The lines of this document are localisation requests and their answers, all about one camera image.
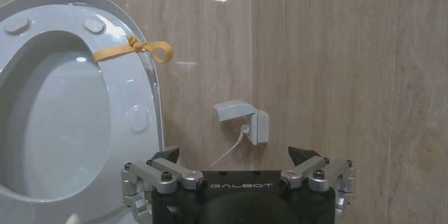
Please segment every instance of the toilet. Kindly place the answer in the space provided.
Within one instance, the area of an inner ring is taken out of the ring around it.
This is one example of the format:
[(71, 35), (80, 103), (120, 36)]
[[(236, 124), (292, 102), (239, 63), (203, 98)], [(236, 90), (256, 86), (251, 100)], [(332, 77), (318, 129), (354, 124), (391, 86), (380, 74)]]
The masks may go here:
[(136, 223), (120, 171), (163, 150), (158, 74), (146, 41), (110, 0), (0, 7), (0, 223)]

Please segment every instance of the power cord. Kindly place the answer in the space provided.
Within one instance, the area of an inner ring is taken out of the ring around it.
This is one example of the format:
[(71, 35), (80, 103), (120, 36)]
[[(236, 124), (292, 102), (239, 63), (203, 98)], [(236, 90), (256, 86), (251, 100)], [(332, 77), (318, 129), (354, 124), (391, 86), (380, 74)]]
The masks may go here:
[(235, 148), (238, 147), (238, 145), (242, 143), (244, 139), (244, 135), (247, 136), (250, 135), (250, 126), (247, 124), (242, 126), (240, 135), (238, 136), (236, 143), (232, 145), (228, 151), (224, 152), (224, 154), (210, 164), (207, 169), (211, 169), (223, 160), (223, 158), (235, 150)]

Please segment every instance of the marble tile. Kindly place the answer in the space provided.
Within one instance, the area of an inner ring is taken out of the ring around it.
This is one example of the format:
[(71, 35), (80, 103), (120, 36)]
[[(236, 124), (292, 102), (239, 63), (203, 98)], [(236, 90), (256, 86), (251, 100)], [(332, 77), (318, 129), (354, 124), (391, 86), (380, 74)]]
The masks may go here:
[(254, 100), (271, 116), (256, 166), (290, 166), (288, 145), (350, 157), (346, 223), (384, 223), (398, 0), (254, 0), (252, 9)]
[[(158, 65), (168, 145), (184, 163), (206, 168), (236, 141), (242, 121), (220, 124), (214, 104), (251, 102), (251, 0), (112, 0), (148, 40), (167, 40), (174, 61)], [(216, 166), (250, 168), (247, 143)]]
[(388, 223), (448, 219), (447, 14), (447, 0), (400, 0)]

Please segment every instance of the white toilet seat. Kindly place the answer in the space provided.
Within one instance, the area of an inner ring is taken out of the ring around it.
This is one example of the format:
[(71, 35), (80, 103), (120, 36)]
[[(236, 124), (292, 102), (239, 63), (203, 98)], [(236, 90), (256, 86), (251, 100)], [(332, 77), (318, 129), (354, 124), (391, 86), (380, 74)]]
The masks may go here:
[[(18, 9), (20, 1), (6, 5), (10, 5), (6, 12)], [(126, 44), (130, 35), (143, 37), (134, 22), (108, 0), (95, 0), (99, 5), (68, 4), (71, 0), (42, 0), (51, 4), (36, 5), (31, 1), (22, 1), (23, 10), (7, 18), (0, 15), (0, 48), (7, 48), (0, 53), (0, 89), (15, 69), (18, 52), (38, 36), (51, 33), (75, 36), (92, 53)], [(114, 215), (123, 208), (124, 163), (146, 160), (163, 149), (158, 79), (152, 60), (144, 57), (134, 52), (98, 63), (108, 93), (110, 141), (100, 161), (103, 166), (92, 181), (72, 194), (51, 199), (23, 196), (0, 185), (0, 216), (6, 223), (64, 223), (74, 212), (84, 221), (102, 219), (103, 222), (104, 215)]]

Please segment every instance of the yellow rubber band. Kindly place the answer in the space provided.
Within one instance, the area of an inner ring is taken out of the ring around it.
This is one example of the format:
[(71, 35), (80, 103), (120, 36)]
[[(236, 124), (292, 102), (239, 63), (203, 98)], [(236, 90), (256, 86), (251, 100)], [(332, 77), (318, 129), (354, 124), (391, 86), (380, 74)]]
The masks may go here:
[[(95, 63), (99, 61), (114, 59), (122, 55), (126, 55), (131, 52), (150, 52), (154, 60), (159, 63), (166, 63), (174, 58), (174, 48), (170, 43), (166, 41), (154, 41), (154, 42), (139, 42), (135, 36), (128, 37), (128, 45), (120, 47), (107, 48), (94, 53)], [(160, 58), (155, 53), (156, 49), (164, 51), (166, 57)]]

